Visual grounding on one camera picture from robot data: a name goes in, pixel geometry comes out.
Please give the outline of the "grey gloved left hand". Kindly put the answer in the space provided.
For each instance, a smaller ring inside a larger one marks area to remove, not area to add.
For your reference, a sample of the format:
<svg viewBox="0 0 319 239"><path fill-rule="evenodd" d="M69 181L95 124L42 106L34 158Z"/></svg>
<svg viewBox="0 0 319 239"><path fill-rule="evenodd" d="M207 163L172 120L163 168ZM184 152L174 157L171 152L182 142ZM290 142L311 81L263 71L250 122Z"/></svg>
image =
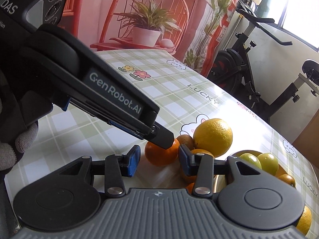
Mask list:
<svg viewBox="0 0 319 239"><path fill-rule="evenodd" d="M38 121L16 133L16 113L16 100L12 96L1 95L1 181L31 147L38 133Z"/></svg>

